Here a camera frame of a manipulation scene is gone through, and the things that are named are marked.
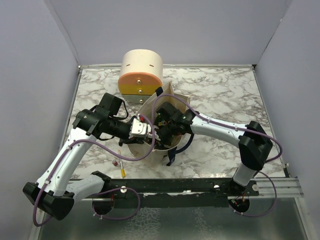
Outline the cream canvas tote bag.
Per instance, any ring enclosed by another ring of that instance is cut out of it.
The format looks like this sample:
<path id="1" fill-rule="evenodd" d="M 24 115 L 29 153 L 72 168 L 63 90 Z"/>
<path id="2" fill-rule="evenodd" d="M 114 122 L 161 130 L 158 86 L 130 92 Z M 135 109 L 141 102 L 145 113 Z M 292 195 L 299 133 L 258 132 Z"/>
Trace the cream canvas tote bag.
<path id="1" fill-rule="evenodd" d="M 164 94 L 170 94 L 174 95 L 177 98 L 181 99 L 182 101 L 186 103 L 190 103 L 190 97 L 175 93 L 173 90 L 172 82 L 169 81 L 165 83 L 161 88 L 160 92 Z M 157 93 L 154 92 L 153 95 L 151 95 L 140 107 L 140 109 L 135 114 L 136 116 L 138 114 L 142 114 L 146 116 L 150 121 L 152 120 L 152 107 L 153 103 L 157 98 Z M 155 104 L 155 109 L 157 109 L 162 103 L 164 102 L 170 102 L 176 109 L 180 110 L 182 113 L 184 113 L 189 108 L 179 100 L 171 97 L 171 96 L 164 96 L 161 97 Z M 173 140 L 171 142 L 171 145 L 169 147 L 166 147 L 165 149 L 154 149 L 147 157 L 145 157 L 142 162 L 144 164 L 147 164 L 149 167 L 155 167 L 160 164 L 162 159 L 168 155 L 168 151 L 171 150 L 177 150 L 179 148 L 179 145 L 181 144 L 182 140 L 184 140 L 185 135 L 178 135 L 174 136 Z M 128 148 L 131 152 L 131 154 L 135 158 L 139 158 L 144 156 L 149 150 L 150 150 L 150 143 L 143 143 L 143 144 L 129 144 Z"/>

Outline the green glass bottle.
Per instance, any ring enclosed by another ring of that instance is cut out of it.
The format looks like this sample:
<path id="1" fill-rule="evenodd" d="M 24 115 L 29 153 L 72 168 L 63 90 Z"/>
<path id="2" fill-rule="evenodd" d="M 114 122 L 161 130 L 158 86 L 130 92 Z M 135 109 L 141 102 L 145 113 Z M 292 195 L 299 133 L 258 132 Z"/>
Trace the green glass bottle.
<path id="1" fill-rule="evenodd" d="M 166 126 L 168 124 L 168 121 L 163 119 L 161 116 L 158 116 L 155 120 L 154 120 L 154 125 L 156 127 L 163 128 L 164 126 Z"/>

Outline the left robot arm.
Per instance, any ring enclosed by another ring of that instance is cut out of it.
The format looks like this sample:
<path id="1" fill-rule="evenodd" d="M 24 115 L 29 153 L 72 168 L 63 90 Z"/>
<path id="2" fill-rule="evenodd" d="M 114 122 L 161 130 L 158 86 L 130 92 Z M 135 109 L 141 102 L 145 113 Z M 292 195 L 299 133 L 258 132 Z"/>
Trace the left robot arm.
<path id="1" fill-rule="evenodd" d="M 102 147 L 97 141 L 101 134 L 108 134 L 121 140 L 143 142 L 154 135 L 150 120 L 144 116 L 132 117 L 124 122 L 118 111 L 125 102 L 105 93 L 91 109 L 80 111 L 72 124 L 69 136 L 58 155 L 45 173 L 36 182 L 27 182 L 23 193 L 33 204 L 33 223 L 38 227 L 37 210 L 62 220 L 74 204 L 91 195 L 103 198 L 111 190 L 108 176 L 96 172 L 76 183 L 69 182 L 80 161 L 92 145 Z"/>

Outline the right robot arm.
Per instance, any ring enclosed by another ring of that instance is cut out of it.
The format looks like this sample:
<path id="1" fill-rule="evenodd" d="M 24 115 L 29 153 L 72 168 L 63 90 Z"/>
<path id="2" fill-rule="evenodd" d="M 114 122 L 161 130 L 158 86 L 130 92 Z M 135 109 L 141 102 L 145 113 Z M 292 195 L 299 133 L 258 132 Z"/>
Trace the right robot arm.
<path id="1" fill-rule="evenodd" d="M 158 126 L 161 145 L 169 146 L 174 137 L 190 134 L 212 137 L 239 149 L 241 163 L 229 184 L 236 196 L 247 191 L 250 180 L 262 170 L 273 148 L 262 126 L 255 121 L 239 125 L 224 121 L 214 124 L 212 118 L 191 109 L 181 112 L 170 102 L 162 103 L 155 112 L 154 124 Z"/>

